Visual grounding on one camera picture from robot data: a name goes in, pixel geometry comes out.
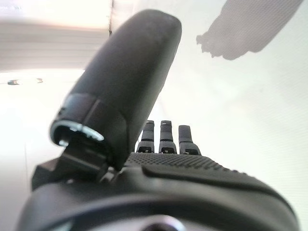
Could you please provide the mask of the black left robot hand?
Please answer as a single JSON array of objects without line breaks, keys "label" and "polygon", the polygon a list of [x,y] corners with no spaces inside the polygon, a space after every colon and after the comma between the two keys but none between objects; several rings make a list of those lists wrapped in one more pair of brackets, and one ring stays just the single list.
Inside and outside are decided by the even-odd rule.
[{"label": "black left robot hand", "polygon": [[181,38],[180,21],[145,10],[97,52],[50,127],[63,153],[38,165],[18,231],[297,231],[288,202],[267,184],[197,151],[170,124],[152,151],[148,116]]}]

